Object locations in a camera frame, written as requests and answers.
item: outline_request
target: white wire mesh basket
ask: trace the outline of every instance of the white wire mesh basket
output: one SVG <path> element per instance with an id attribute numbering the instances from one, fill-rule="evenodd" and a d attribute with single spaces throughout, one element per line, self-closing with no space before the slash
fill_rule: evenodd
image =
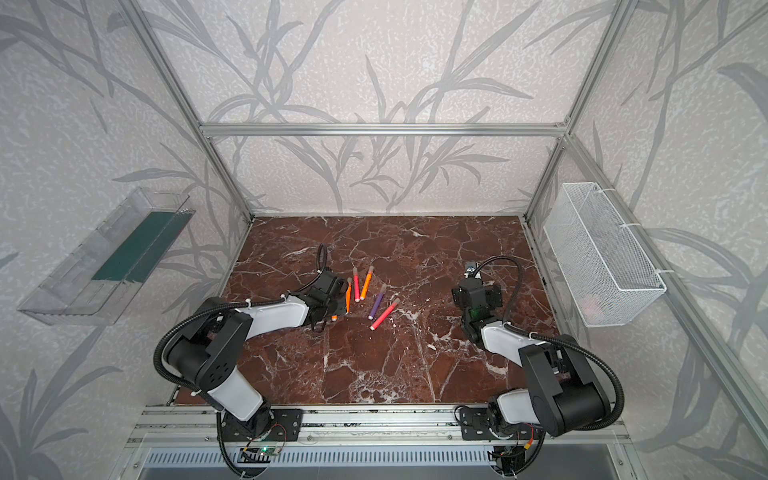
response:
<path id="1" fill-rule="evenodd" d="M 595 183 L 562 184 L 544 232 L 586 326 L 626 325 L 667 291 Z"/>

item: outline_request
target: wall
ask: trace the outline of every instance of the wall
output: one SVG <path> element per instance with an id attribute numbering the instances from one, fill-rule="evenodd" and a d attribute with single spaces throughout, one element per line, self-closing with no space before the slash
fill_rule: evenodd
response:
<path id="1" fill-rule="evenodd" d="M 0 3 L 0 477 L 106 478 L 165 403 L 157 338 L 213 293 L 245 223 L 114 2 Z M 197 210 L 117 324 L 16 307 L 135 188 Z"/>
<path id="2" fill-rule="evenodd" d="M 768 392 L 768 4 L 672 1 L 632 16 L 576 134 L 704 312 Z M 627 326 L 586 330 L 531 219 L 579 340 L 616 370 L 623 419 L 652 478 L 768 478 L 768 459 L 659 299 Z"/>
<path id="3" fill-rule="evenodd" d="M 554 123 L 568 114 L 614 2 L 141 5 L 207 122 Z M 218 139 L 258 214 L 516 214 L 552 144 Z"/>

